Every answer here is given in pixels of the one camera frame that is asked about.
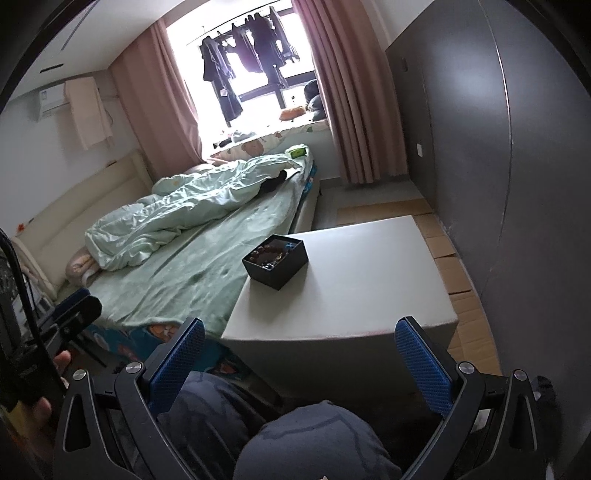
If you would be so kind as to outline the person's left hand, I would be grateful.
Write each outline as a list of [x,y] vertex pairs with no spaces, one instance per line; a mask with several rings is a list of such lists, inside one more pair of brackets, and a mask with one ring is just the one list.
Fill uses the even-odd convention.
[[65,392],[68,388],[67,381],[62,373],[71,361],[68,350],[62,350],[53,359],[47,352],[40,357],[39,380],[41,381],[41,398],[35,404],[34,417],[41,424],[47,422],[52,415],[59,414]]

